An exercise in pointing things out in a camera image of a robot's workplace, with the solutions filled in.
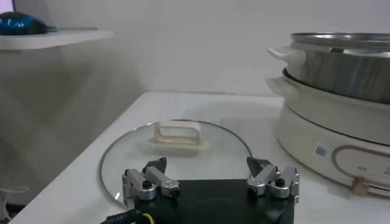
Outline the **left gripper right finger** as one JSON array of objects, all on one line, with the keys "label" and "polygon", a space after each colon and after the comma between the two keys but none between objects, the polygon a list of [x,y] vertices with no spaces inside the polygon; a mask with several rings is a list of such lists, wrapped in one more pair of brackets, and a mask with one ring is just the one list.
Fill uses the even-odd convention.
[{"label": "left gripper right finger", "polygon": [[280,170],[266,159],[253,157],[247,157],[247,165],[252,175],[246,181],[247,187],[256,197],[270,193],[274,198],[292,197],[299,202],[300,173],[295,167]]}]

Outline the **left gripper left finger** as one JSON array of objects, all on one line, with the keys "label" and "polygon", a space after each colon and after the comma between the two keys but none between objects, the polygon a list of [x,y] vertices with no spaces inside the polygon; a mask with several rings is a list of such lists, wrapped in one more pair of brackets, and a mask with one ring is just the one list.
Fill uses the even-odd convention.
[{"label": "left gripper left finger", "polygon": [[136,169],[126,169],[122,175],[122,192],[124,200],[138,198],[151,201],[158,195],[168,198],[180,196],[180,186],[177,180],[165,175],[166,157],[149,161],[141,172]]}]

